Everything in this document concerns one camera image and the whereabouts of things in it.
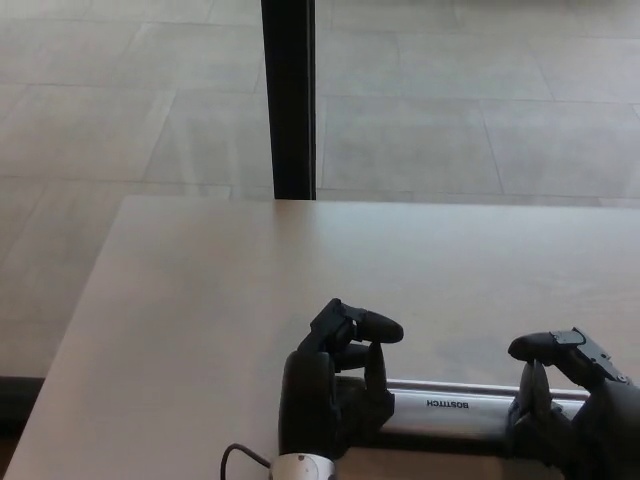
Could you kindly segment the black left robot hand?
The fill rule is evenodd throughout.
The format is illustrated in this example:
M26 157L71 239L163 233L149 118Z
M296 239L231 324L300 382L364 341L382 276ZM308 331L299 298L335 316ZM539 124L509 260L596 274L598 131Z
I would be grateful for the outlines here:
M330 300L286 359L279 452L336 460L376 435L395 411L382 346L403 337L396 321Z

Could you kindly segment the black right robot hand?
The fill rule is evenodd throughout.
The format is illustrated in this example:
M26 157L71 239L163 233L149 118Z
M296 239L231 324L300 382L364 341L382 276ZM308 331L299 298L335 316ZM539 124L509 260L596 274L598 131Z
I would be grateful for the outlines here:
M639 477L639 387L594 340L577 328L533 333L508 353L525 363L507 414L508 456L538 460L566 479ZM548 366L589 392L572 418L552 400Z

